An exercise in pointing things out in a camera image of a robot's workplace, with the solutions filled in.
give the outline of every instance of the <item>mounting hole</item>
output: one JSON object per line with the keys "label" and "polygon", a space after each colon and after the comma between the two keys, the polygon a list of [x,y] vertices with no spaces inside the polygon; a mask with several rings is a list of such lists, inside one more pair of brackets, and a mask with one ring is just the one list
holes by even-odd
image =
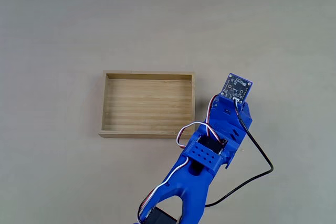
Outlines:
{"label": "mounting hole", "polygon": [[233,132],[236,134],[236,136],[239,136],[239,134],[236,130],[233,130]]}
{"label": "mounting hole", "polygon": [[230,134],[230,136],[231,136],[232,140],[237,141],[235,136],[233,136],[233,134]]}

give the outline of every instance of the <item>wooden box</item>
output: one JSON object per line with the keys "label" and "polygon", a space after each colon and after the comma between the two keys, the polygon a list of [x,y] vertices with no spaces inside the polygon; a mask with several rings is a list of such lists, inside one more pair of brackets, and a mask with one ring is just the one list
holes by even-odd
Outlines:
{"label": "wooden box", "polygon": [[192,72],[104,71],[103,81],[102,137],[175,138],[195,120]]}

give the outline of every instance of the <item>white surface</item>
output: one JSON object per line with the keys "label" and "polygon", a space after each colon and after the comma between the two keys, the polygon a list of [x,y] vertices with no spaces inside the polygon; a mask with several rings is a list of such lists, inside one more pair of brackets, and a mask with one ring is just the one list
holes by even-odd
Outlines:
{"label": "white surface", "polygon": [[[336,223],[335,3],[0,0],[0,223],[132,224],[174,164],[174,139],[97,135],[103,69],[195,71],[199,120],[229,72],[254,82],[251,131],[275,172],[201,223]],[[267,168],[242,148],[208,202]]]}

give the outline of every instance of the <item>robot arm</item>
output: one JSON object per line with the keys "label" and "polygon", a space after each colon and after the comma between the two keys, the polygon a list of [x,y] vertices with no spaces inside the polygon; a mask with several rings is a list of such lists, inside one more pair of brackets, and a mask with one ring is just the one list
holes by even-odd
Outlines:
{"label": "robot arm", "polygon": [[[209,185],[222,165],[229,167],[252,123],[245,102],[251,86],[250,81],[231,73],[221,93],[211,99],[205,122],[194,122],[200,126],[186,146],[178,140],[192,124],[181,129],[176,141],[183,152],[163,183],[140,205],[140,224],[199,223]],[[179,221],[156,208],[159,202],[173,196],[179,196],[183,202]]]}

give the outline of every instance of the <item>wire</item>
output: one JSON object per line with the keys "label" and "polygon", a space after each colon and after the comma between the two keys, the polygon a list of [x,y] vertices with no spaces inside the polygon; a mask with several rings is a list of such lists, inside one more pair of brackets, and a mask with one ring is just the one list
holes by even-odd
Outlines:
{"label": "wire", "polygon": [[188,125],[186,125],[186,126],[183,126],[183,127],[180,129],[180,132],[178,133],[178,135],[177,135],[177,137],[176,137],[176,143],[177,143],[177,145],[178,145],[180,148],[182,148],[182,149],[185,148],[185,145],[180,144],[180,137],[181,137],[183,131],[184,131],[186,128],[188,128],[188,127],[190,127],[191,125],[194,125],[194,124],[196,124],[196,123],[199,123],[199,124],[201,124],[201,125],[206,126],[206,128],[209,129],[209,130],[211,131],[212,134],[214,134],[215,138],[216,138],[220,143],[222,143],[222,142],[220,141],[219,136],[218,136],[217,133],[215,132],[215,130],[214,130],[209,124],[207,124],[207,123],[203,123],[203,122],[193,122],[193,123],[190,123],[190,124],[188,124]]}
{"label": "wire", "polygon": [[273,172],[274,167],[272,162],[269,160],[269,158],[267,157],[267,155],[265,154],[265,152],[263,151],[263,149],[260,147],[260,145],[257,143],[257,141],[254,139],[254,137],[251,135],[251,133],[249,132],[248,128],[246,127],[244,121],[242,120],[242,117],[240,116],[240,112],[238,109],[238,103],[237,100],[235,99],[235,110],[239,119],[239,122],[241,124],[241,126],[243,127],[244,131],[246,132],[246,134],[248,135],[248,137],[251,139],[251,141],[254,143],[254,145],[257,147],[257,149],[260,151],[260,153],[262,154],[262,156],[264,157],[264,159],[267,161],[268,165],[270,166],[270,169],[267,170],[266,172],[263,172],[257,176],[254,176],[248,180],[246,180],[244,183],[240,184],[239,186],[237,186],[235,189],[233,189],[232,191],[230,191],[228,194],[226,194],[224,197],[222,197],[221,199],[219,199],[218,201],[205,205],[205,207],[212,207],[220,202],[222,202],[223,200],[225,200],[227,197],[229,197],[231,194],[235,193],[236,191],[238,191],[239,189],[241,189],[243,186],[247,185],[248,183],[252,182],[253,180],[263,177],[271,172]]}
{"label": "wire", "polygon": [[139,210],[138,210],[138,215],[137,215],[137,219],[138,222],[140,224],[142,224],[142,221],[140,220],[140,212],[144,209],[144,207],[147,205],[147,203],[151,200],[151,198],[153,197],[153,195],[155,194],[155,192],[164,184],[166,184],[169,179],[173,176],[173,174],[178,171],[179,169],[181,169],[182,167],[186,166],[186,164],[189,162],[189,158],[187,157],[185,162],[182,165],[179,165],[178,167],[176,167],[168,176],[168,178],[162,182],[161,184],[159,184],[157,187],[154,188],[154,190],[152,190],[148,196],[146,197],[146,199],[143,200],[143,202],[141,203],[141,205],[139,206]]}
{"label": "wire", "polygon": [[[211,107],[212,107],[212,103],[214,102],[215,98],[218,96],[218,94],[214,95],[210,101],[209,101],[209,105],[208,105],[208,110],[207,110],[207,113],[206,113],[206,119],[205,119],[205,122],[207,124],[209,124],[209,121],[210,121],[210,111],[211,111]],[[209,136],[210,135],[210,132],[209,132],[209,129],[206,128],[206,135]]]}

